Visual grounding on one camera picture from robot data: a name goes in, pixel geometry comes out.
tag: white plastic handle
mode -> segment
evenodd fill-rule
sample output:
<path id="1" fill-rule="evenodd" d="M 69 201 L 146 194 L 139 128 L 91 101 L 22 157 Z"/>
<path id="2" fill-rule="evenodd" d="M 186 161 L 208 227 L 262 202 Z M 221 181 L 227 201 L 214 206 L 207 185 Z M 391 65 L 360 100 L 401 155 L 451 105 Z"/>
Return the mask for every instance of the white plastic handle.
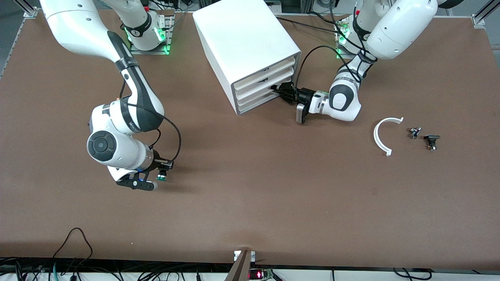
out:
<path id="1" fill-rule="evenodd" d="M 394 118 L 394 117 L 385 118 L 382 121 L 378 122 L 378 124 L 375 126 L 375 130 L 373 130 L 373 138 L 375 139 L 375 143 L 378 145 L 378 147 L 381 150 L 385 151 L 386 156 L 391 156 L 391 153 L 393 152 L 393 150 L 390 149 L 389 147 L 385 146 L 379 137 L 379 127 L 380 127 L 380 124 L 382 124 L 384 122 L 393 122 L 396 124 L 401 124 L 401 122 L 403 122 L 403 117 L 401 117 L 401 119 Z"/>

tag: brown tabletop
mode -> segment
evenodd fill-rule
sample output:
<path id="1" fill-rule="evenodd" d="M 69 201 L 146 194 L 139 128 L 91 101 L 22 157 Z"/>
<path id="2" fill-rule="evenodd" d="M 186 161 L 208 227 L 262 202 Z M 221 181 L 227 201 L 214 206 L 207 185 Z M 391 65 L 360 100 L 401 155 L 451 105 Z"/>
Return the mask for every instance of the brown tabletop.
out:
<path id="1" fill-rule="evenodd" d="M 120 31 L 116 14 L 100 13 Z M 334 43 L 283 25 L 302 57 Z M 500 270 L 500 72 L 469 18 L 436 18 L 405 53 L 377 62 L 349 123 L 309 115 L 300 125 L 280 99 L 236 116 L 191 14 L 170 55 L 136 57 L 183 138 L 154 192 L 116 185 L 86 151 L 92 109 L 122 84 L 114 64 L 63 49 L 41 14 L 26 20 L 0 80 L 0 256 L 51 257 L 80 227 L 99 259 L 231 262 L 248 248 L 266 264 Z M 340 65 L 315 51 L 299 86 L 328 90 Z M 380 128 L 390 157 L 373 139 L 387 117 L 404 117 Z M 441 135 L 437 151 L 407 136 L 416 126 Z M 177 135 L 161 129 L 155 148 L 168 157 Z M 75 233 L 59 256 L 87 251 Z"/>

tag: gray floor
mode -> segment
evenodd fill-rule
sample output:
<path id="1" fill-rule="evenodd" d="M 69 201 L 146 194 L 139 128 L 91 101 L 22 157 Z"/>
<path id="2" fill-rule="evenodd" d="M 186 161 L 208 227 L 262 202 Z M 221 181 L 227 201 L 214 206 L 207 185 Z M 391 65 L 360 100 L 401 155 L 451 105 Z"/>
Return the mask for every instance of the gray floor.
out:
<path id="1" fill-rule="evenodd" d="M 38 0 L 28 0 L 33 6 L 40 6 Z M 102 4 L 94 0 L 96 5 L 103 8 Z M 340 0 L 336 14 L 350 14 L 357 0 Z M 488 0 L 465 0 L 459 6 L 448 10 L 452 16 L 470 16 L 476 13 Z M 327 8 L 318 5 L 315 1 L 313 10 L 325 13 Z M 445 16 L 447 11 L 440 9 L 438 15 Z M 23 12 L 11 0 L 0 0 L 0 75 L 6 64 L 14 39 L 23 20 Z M 486 33 L 492 46 L 492 52 L 500 68 L 500 9 L 496 10 L 485 20 Z"/>

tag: white drawer unit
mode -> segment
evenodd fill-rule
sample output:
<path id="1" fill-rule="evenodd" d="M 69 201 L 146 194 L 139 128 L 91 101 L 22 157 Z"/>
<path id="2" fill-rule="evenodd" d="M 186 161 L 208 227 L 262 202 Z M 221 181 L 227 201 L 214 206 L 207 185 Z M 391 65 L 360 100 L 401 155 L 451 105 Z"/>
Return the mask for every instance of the white drawer unit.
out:
<path id="1" fill-rule="evenodd" d="M 301 50 L 263 0 L 221 0 L 193 13 L 206 58 L 237 115 L 294 79 Z"/>

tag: table surface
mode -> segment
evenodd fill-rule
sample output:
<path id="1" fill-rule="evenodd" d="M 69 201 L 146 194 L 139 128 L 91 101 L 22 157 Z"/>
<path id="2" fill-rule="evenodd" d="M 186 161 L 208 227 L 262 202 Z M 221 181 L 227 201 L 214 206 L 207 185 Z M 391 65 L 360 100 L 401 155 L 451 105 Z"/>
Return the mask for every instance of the table surface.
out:
<path id="1" fill-rule="evenodd" d="M 120 31 L 116 14 L 100 13 Z M 283 26 L 303 57 L 334 44 Z M 26 20 L 0 80 L 0 256 L 51 257 L 80 227 L 99 259 L 227 263 L 252 249 L 265 264 L 500 269 L 500 72 L 469 18 L 435 18 L 405 53 L 377 62 L 349 123 L 300 125 L 280 99 L 236 116 L 190 13 L 170 55 L 136 57 L 183 139 L 154 192 L 116 185 L 86 151 L 92 109 L 122 84 L 114 64 L 63 49 L 43 16 Z M 327 90 L 340 64 L 315 51 L 299 86 Z M 404 117 L 380 128 L 390 157 L 373 139 L 386 117 Z M 408 138 L 416 126 L 441 135 L 437 151 Z M 161 129 L 155 148 L 168 157 L 177 135 Z M 87 251 L 75 233 L 58 256 Z"/>

